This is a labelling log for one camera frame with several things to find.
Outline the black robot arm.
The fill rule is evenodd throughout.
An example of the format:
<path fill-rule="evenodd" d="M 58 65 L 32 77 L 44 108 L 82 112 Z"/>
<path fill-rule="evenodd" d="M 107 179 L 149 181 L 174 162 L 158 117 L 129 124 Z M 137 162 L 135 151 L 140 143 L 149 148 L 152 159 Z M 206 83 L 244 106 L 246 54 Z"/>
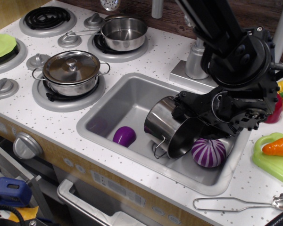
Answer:
<path fill-rule="evenodd" d="M 241 28 L 225 0 L 180 0 L 178 5 L 205 43 L 200 65 L 217 84 L 207 94 L 176 95 L 172 117 L 187 117 L 183 137 L 220 139 L 258 129 L 275 111 L 277 82 L 283 78 L 269 31 Z"/>

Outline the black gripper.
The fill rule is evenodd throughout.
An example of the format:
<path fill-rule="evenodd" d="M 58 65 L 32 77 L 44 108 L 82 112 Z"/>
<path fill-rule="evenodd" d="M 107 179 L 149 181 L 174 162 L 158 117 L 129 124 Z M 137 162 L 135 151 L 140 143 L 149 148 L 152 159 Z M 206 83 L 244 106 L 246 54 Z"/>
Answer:
<path fill-rule="evenodd" d="M 172 117 L 197 118 L 203 125 L 200 137 L 217 140 L 243 129 L 257 130 L 273 114 L 276 103 L 277 88 L 230 91 L 217 87 L 202 95 L 181 91 L 175 96 Z"/>

